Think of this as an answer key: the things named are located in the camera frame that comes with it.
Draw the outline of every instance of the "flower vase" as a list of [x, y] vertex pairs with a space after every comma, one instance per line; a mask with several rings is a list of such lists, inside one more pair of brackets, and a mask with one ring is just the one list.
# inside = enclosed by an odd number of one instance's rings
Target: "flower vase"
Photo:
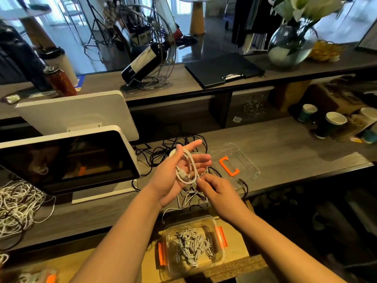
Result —
[[268, 58], [276, 66], [295, 66], [309, 56], [316, 41], [313, 28], [284, 24], [271, 37]]

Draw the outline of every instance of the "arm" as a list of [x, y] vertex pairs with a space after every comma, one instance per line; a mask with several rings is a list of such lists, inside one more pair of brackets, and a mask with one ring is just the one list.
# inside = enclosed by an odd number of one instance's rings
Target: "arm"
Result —
[[229, 181], [205, 174], [197, 181], [217, 213], [245, 233], [261, 254], [290, 283], [345, 283], [284, 235], [253, 214]]
[[[197, 140], [184, 148], [191, 151], [201, 143], [202, 140]], [[135, 282], [160, 210], [172, 202], [182, 189], [183, 184], [176, 181], [176, 166], [188, 172], [182, 156], [183, 148], [177, 145], [176, 153], [156, 168], [149, 183], [134, 198], [70, 283]], [[205, 167], [211, 164], [210, 159], [211, 156], [207, 154], [195, 155], [199, 173], [203, 173]]]

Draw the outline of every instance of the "hand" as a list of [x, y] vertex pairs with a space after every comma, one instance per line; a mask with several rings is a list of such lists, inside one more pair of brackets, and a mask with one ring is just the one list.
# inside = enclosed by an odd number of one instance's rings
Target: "hand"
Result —
[[236, 224], [243, 214], [250, 211], [228, 180], [204, 174], [196, 184], [222, 219]]
[[[201, 144], [202, 140], [196, 140], [183, 147], [178, 144], [175, 154], [165, 159], [156, 168], [148, 186], [156, 192], [162, 207], [170, 204], [185, 186], [184, 183], [177, 181], [176, 177], [176, 166], [183, 169], [186, 173], [189, 172], [189, 163], [186, 160], [182, 160], [183, 148], [192, 151]], [[212, 164], [209, 154], [193, 154], [192, 158], [196, 163], [195, 166], [199, 174], [203, 173], [206, 167]]]

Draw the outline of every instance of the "tripod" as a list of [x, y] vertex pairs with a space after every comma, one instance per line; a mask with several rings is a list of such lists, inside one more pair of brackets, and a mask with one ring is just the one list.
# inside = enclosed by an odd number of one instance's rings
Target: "tripod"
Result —
[[[100, 18], [102, 18], [101, 14], [98, 13], [98, 11], [94, 8], [94, 6], [90, 3], [89, 0], [85, 0], [85, 1], [87, 2], [88, 6], [89, 6], [89, 9], [90, 9], [91, 12], [92, 12], [92, 15], [93, 15], [93, 24], [92, 24], [92, 26], [90, 26], [89, 21], [88, 21], [88, 18], [87, 18], [86, 15], [84, 14], [84, 18], [85, 18], [85, 20], [86, 20], [86, 23], [88, 24], [88, 26], [89, 26], [89, 30], [91, 31], [91, 36], [90, 36], [90, 38], [89, 38], [87, 44], [84, 45], [84, 54], [88, 55], [88, 54], [86, 53], [86, 48], [87, 48], [87, 47], [97, 47], [98, 57], [100, 58], [100, 61], [103, 63], [103, 60], [102, 60], [101, 55], [100, 55], [100, 47], [99, 47], [99, 44], [102, 44], [102, 45], [104, 45], [104, 46], [109, 46], [109, 45], [112, 45], [112, 41], [113, 41], [113, 40], [112, 40], [111, 38], [109, 38], [109, 37], [106, 35], [105, 31], [103, 30], [102, 27], [105, 27], [105, 24], [102, 23], [102, 22], [97, 18], [97, 16], [100, 16]], [[82, 10], [82, 4], [81, 4], [81, 1], [78, 0], [78, 3], [79, 3], [79, 5], [80, 5], [80, 7], [81, 7], [81, 10]], [[100, 33], [101, 33], [102, 40], [97, 40], [97, 39], [95, 38], [95, 36], [94, 36], [93, 31], [94, 31], [94, 27], [95, 27], [95, 25], [97, 25], [98, 30], [99, 30]]]

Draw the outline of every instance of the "round table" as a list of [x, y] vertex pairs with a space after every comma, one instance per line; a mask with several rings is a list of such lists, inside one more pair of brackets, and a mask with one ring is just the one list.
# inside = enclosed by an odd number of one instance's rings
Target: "round table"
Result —
[[182, 2], [192, 3], [190, 34], [191, 35], [204, 35], [204, 15], [203, 15], [203, 2], [214, 0], [180, 0]]

